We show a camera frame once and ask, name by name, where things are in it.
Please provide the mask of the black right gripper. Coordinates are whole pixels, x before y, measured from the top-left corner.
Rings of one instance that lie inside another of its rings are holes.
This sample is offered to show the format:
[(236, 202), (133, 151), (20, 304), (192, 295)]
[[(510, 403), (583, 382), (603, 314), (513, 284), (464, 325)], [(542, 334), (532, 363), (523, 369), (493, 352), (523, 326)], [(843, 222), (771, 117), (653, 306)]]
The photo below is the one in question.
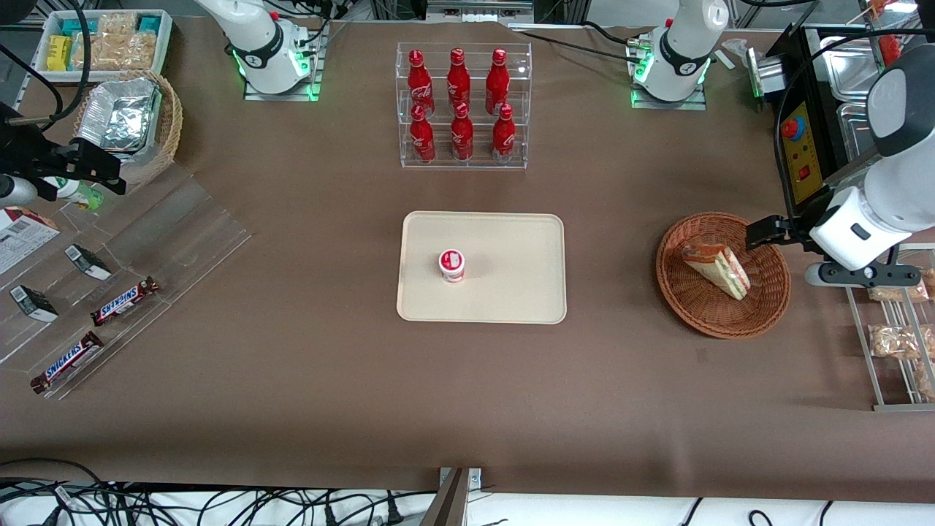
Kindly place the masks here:
[(11, 179), (13, 190), (2, 190), (2, 196), (19, 193), (34, 199), (57, 199), (59, 187), (47, 178), (83, 180), (101, 184), (111, 193), (123, 196), (127, 182), (119, 173), (80, 171), (74, 166), (120, 166), (121, 160), (87, 139), (72, 139), (66, 145), (48, 140), (34, 124), (14, 126), (9, 121), (19, 118), (12, 107), (1, 103), (1, 169), (2, 177)]

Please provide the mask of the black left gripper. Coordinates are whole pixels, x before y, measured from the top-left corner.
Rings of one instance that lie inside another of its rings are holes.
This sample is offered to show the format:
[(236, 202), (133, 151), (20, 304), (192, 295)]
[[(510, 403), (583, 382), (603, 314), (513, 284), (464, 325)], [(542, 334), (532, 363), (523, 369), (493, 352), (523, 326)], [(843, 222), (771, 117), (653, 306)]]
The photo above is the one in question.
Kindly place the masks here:
[(769, 244), (798, 244), (806, 253), (825, 253), (812, 239), (811, 230), (827, 212), (833, 193), (817, 192), (801, 207), (795, 205), (793, 197), (790, 192), (784, 192), (787, 218), (772, 214), (746, 226), (746, 250), (752, 252)]

